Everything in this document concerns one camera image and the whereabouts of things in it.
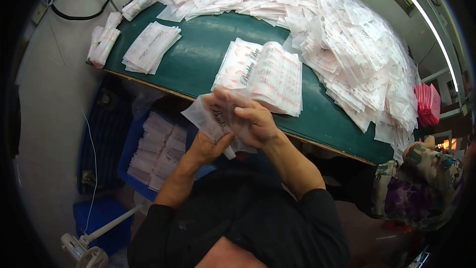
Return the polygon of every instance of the white fan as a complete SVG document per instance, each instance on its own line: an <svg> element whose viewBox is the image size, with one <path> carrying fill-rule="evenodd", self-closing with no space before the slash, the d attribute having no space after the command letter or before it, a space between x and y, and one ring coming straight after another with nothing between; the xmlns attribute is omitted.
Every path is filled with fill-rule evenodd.
<svg viewBox="0 0 476 268"><path fill-rule="evenodd" d="M109 259L108 255L100 247L95 246L89 248L89 243L120 224L126 218L133 215L137 210L141 210L141 212L147 212L150 204L150 201L142 202L135 208L129 210L91 234L81 235L79 240L76 239L75 236L71 236L68 233L64 234L61 236L61 242L63 243L62 248L70 253L74 259L78 261L76 268L107 268Z"/></svg>

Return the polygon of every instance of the pink bag stack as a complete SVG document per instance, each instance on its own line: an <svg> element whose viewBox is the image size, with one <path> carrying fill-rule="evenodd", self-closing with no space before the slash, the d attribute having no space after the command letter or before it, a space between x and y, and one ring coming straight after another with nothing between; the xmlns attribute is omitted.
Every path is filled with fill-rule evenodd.
<svg viewBox="0 0 476 268"><path fill-rule="evenodd" d="M415 95L418 101L418 117L425 127L436 125L440 121L441 97L436 88L431 84L415 86Z"/></svg>

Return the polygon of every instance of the fluorescent light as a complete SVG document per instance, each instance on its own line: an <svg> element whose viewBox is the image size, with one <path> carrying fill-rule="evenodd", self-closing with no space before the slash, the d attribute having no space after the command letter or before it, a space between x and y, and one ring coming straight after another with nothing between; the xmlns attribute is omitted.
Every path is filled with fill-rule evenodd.
<svg viewBox="0 0 476 268"><path fill-rule="evenodd" d="M448 53L446 52L445 47L443 46L443 42L441 41L441 38L438 35L435 26L433 26L433 23L431 23L430 18L425 13L425 11L421 7L421 5L418 3L418 1L417 0L411 0L411 1L417 7L420 13L423 15L423 17L425 18L425 21L428 23L428 26L430 26L431 31L437 38L438 45L440 45L441 51L443 51L443 55L445 56L446 62L448 63L448 68L449 68L449 71L451 72L451 77L453 78L453 84L455 85L455 91L458 92L458 84L456 83L455 72L453 72L453 67L451 66L451 62L449 61Z"/></svg>

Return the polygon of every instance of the table edge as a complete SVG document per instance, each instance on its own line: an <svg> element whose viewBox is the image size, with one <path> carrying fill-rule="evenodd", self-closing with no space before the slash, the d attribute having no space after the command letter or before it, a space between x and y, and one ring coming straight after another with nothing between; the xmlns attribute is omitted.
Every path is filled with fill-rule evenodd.
<svg viewBox="0 0 476 268"><path fill-rule="evenodd" d="M133 80L135 82L138 82L138 83L141 83L143 85L146 85L146 86L149 86L149 87L153 87L153 88L156 88L158 90L162 90L163 92L167 92L167 93L170 93L170 94L173 94L177 97L180 97L180 98L184 98L184 99L187 99L189 101L195 101L195 98L194 97L190 97L188 95L185 95L183 93L180 93L178 91L175 91L175 90L172 90L172 89L168 89L168 88L165 88L165 87L162 87L162 86L158 86L158 85L155 85L155 84L152 84L152 83L149 83L149 82L146 82L144 80L141 80L141 79L137 79L137 78L134 78L130 75L126 75L126 74L121 74L121 73L118 73L118 72L115 72L115 71L111 71L109 69L104 69L104 71L108 72L108 73L111 73L111 74L115 74L117 76L120 76L122 78L125 78L125 79L128 79L128 80ZM355 160L358 160L360 162L363 162L365 164L369 164L369 165L375 165L374 163L364 159L364 158L360 158L358 156L355 156L355 155L352 155L352 154L349 154L347 152L344 152L342 150L339 150L339 149L336 149L336 148L333 148L333 147L330 147L330 146L327 146L327 145L324 145L322 143L318 143L318 142L315 142L315 141L312 141L312 140L309 140L309 139L306 139L304 137L301 137L299 135L296 135L296 134L291 134L289 132L286 132L286 131L283 131L284 134L290 136L290 137L293 137L293 138L296 138L304 143L308 143L308 144L311 144L311 145L314 145L314 146L317 146L317 147L320 147L320 148L323 148L325 150L329 150L331 152L334 152L334 153L337 153L337 154L340 154L346 158L353 158Z"/></svg>

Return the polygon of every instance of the orange light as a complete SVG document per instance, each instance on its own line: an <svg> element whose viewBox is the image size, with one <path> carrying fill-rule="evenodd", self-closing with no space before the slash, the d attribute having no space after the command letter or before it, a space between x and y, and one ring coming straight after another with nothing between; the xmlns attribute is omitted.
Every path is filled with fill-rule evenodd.
<svg viewBox="0 0 476 268"><path fill-rule="evenodd" d="M449 140L443 141L443 149L448 150L449 148ZM456 150L456 138L451 139L451 150Z"/></svg>

